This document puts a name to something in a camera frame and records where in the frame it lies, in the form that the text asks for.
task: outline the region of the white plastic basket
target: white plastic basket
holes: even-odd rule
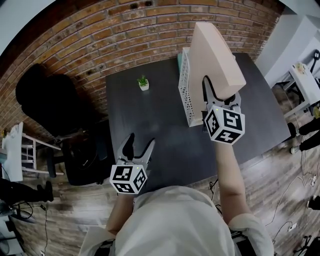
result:
[[[195,114],[189,96],[189,49],[190,48],[182,49],[182,61],[178,88],[188,125],[189,127],[192,127],[198,125],[198,123],[195,122]]]

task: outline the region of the table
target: table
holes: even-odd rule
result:
[[[245,134],[233,146],[239,164],[273,148],[290,136],[282,111],[264,77],[245,53],[235,59],[246,80],[240,90]],[[137,78],[146,75],[150,89],[141,91]],[[135,133],[140,155],[155,138],[144,192],[188,185],[217,174],[215,149],[202,125],[188,127],[178,90],[177,59],[130,68],[106,77],[106,95],[115,157],[122,141]]]
[[[2,149],[7,153],[7,159],[3,164],[2,177],[11,182],[21,182],[23,180],[22,171],[34,173],[48,174],[48,171],[37,169],[36,143],[40,143],[47,147],[61,150],[61,148],[45,143],[39,139],[33,138],[23,133],[24,123],[21,122],[12,127],[7,136],[2,139]],[[22,144],[22,138],[32,141],[32,144]],[[27,168],[23,164],[32,164],[33,168]],[[57,172],[57,175],[64,175],[63,172]]]
[[[293,80],[286,84],[283,89],[287,91],[294,83],[296,83],[304,98],[304,101],[290,110],[288,113],[284,114],[285,118],[300,111],[301,109],[306,109],[312,104],[320,101],[319,86],[315,81],[314,76],[311,74],[309,68],[305,64],[298,62],[292,65],[289,69],[289,73],[292,76]]]

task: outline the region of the wooden floor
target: wooden floor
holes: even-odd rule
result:
[[[290,103],[294,104],[297,101],[296,98],[290,98],[288,102],[282,89],[277,86],[273,88],[273,92],[284,113],[291,109]],[[297,117],[291,116],[287,121],[301,127],[311,119],[310,113],[302,112]],[[299,145],[301,139],[299,136],[283,142],[241,165],[248,204],[252,212],[266,225],[271,238],[274,239],[286,222],[297,223],[297,228],[293,231],[288,232],[291,224],[286,223],[278,233],[274,248],[280,256],[294,255],[293,250],[300,245],[305,235],[317,236],[319,233],[320,211],[307,209],[306,203],[311,195],[319,194],[320,186],[317,183],[315,187],[304,186],[302,180],[297,177],[307,181],[313,174],[318,173],[320,148],[308,150],[303,156],[300,152],[290,154],[290,148]],[[63,164],[59,165],[59,169],[64,171]],[[24,180],[25,184],[33,188],[37,184],[45,184],[46,180],[53,184],[54,201],[44,204],[47,207],[47,256],[78,255],[88,228],[106,224],[117,196],[109,184],[71,186],[65,176],[50,179],[46,175],[29,175]],[[212,177],[190,186],[211,197],[208,185],[210,181],[215,180],[216,177]],[[218,187],[213,200],[215,204],[219,203]],[[18,220],[14,222],[25,241],[24,248],[27,254],[35,256],[40,255],[40,250],[43,251],[46,245],[46,213],[40,207],[36,207],[33,216],[37,219],[36,224]]]

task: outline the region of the black table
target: black table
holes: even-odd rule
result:
[[[235,53],[246,80],[240,90],[245,134],[233,146],[238,163],[273,148],[290,136],[284,115],[264,77],[245,53]],[[137,78],[146,75],[150,88],[141,91]],[[135,133],[140,155],[155,138],[145,191],[191,184],[217,174],[215,149],[202,125],[188,127],[178,90],[177,59],[130,68],[106,77],[109,124],[114,156],[122,141]]]

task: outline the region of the white box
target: white box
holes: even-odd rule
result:
[[[138,194],[147,180],[142,165],[113,165],[110,183],[121,194]]]
[[[213,105],[204,122],[214,142],[233,145],[245,134],[245,115],[223,107]]]

